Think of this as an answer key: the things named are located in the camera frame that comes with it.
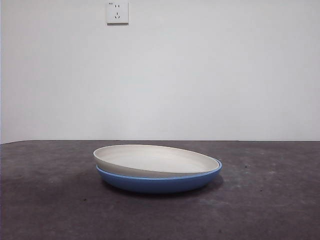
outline plate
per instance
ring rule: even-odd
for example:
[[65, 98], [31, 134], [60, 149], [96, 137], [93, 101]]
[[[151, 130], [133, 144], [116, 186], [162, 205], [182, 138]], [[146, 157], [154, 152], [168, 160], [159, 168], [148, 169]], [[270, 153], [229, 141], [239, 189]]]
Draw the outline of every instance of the plate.
[[105, 146], [93, 156], [101, 170], [130, 177], [183, 177], [209, 173], [220, 166], [216, 159], [197, 152], [156, 145]]
[[96, 169], [104, 181], [116, 188], [144, 194], [171, 194], [198, 189], [208, 184], [219, 174], [222, 164], [219, 161], [218, 164], [217, 169], [201, 174], [159, 178], [124, 176], [104, 171], [98, 166]]

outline plate rim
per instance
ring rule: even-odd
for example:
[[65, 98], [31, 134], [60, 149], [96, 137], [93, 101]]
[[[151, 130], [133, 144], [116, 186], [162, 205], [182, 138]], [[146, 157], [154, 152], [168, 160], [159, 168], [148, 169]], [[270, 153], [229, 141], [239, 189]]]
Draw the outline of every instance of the plate rim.
[[213, 157], [209, 157], [212, 158], [214, 160], [216, 160], [219, 164], [219, 167], [212, 170], [212, 171], [207, 171], [207, 172], [203, 172], [203, 173], [196, 173], [193, 175], [185, 175], [185, 176], [172, 176], [172, 177], [142, 177], [142, 176], [126, 176], [126, 175], [120, 175], [120, 174], [115, 174], [112, 172], [108, 172], [105, 171], [101, 168], [98, 167], [98, 164], [95, 165], [96, 169], [98, 170], [98, 172], [102, 172], [105, 173], [107, 175], [110, 175], [112, 177], [117, 177], [117, 178], [123, 178], [123, 179], [129, 179], [129, 180], [154, 180], [154, 181], [165, 181], [165, 180], [182, 180], [182, 179], [192, 179], [192, 178], [198, 178], [198, 177], [203, 177], [206, 175], [210, 175], [213, 174], [215, 172], [219, 172], [222, 169], [222, 163], [218, 160], [215, 159]]

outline concrete surface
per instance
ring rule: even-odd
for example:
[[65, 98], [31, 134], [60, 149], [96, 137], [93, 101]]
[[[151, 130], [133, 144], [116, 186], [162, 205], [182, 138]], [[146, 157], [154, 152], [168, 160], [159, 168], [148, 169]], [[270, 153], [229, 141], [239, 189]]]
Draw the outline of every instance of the concrete surface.
[[[95, 149], [150, 144], [221, 160], [207, 186], [126, 192]], [[318, 240], [320, 142], [38, 140], [1, 145], [3, 240]]]

